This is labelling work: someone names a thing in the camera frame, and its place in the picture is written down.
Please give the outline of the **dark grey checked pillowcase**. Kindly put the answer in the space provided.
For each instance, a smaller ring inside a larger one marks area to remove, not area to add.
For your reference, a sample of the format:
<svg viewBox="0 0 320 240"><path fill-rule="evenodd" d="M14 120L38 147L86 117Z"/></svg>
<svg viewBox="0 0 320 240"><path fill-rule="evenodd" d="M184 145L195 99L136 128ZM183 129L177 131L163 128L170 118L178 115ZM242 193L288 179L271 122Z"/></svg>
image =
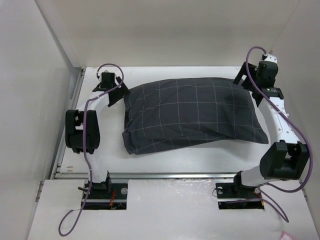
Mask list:
<svg viewBox="0 0 320 240"><path fill-rule="evenodd" d="M165 79L124 98L123 144L130 155L222 140L269 142L248 90L219 77Z"/></svg>

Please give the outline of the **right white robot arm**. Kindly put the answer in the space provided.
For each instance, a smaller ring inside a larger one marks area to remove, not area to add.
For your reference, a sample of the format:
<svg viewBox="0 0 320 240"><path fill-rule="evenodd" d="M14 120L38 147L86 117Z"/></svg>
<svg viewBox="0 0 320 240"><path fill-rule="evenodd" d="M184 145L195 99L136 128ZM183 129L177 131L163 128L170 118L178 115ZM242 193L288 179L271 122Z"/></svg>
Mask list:
<svg viewBox="0 0 320 240"><path fill-rule="evenodd" d="M284 95L274 86L277 73L277 61L272 57L258 65L244 62L234 79L234 84L252 93L270 137L270 147L259 165L235 175L231 190L237 197L269 182L298 180L310 157L307 145L299 140L286 120Z"/></svg>

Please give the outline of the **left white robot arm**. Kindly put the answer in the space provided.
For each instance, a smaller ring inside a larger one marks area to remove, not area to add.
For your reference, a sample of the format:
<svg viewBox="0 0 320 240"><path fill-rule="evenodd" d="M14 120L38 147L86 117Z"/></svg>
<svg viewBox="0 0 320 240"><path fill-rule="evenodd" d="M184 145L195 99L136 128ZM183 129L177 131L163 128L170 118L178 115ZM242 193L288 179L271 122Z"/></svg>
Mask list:
<svg viewBox="0 0 320 240"><path fill-rule="evenodd" d="M104 71L98 79L99 83L88 100L79 108L66 111L65 144L75 154L83 154L88 167L89 193L95 192L104 199L112 193L112 181L98 156L101 143L99 116L104 108L128 96L130 91L124 84L124 75Z"/></svg>

